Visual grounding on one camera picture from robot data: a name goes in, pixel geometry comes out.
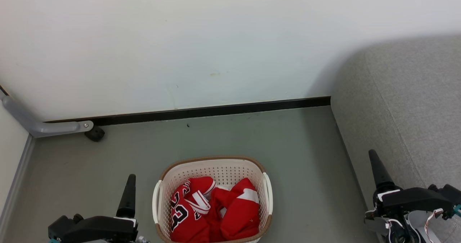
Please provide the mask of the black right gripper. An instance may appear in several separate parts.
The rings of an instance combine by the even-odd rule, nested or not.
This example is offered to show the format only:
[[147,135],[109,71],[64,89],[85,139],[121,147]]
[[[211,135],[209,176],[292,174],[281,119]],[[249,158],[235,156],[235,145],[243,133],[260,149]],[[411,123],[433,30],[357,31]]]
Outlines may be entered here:
[[379,234],[421,234],[416,228],[419,220],[423,230],[429,230],[429,221],[441,217],[454,217],[453,187],[414,187],[402,189],[396,186],[374,149],[368,151],[376,190],[374,208],[364,214],[368,230]]

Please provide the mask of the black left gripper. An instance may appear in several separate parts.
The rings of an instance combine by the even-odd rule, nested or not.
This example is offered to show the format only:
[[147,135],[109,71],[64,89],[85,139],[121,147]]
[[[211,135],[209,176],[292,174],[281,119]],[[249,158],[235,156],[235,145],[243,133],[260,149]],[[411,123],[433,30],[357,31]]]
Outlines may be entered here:
[[94,216],[77,222],[68,231],[69,243],[104,240],[109,243],[131,243],[138,236],[136,209],[136,175],[128,176],[116,217]]

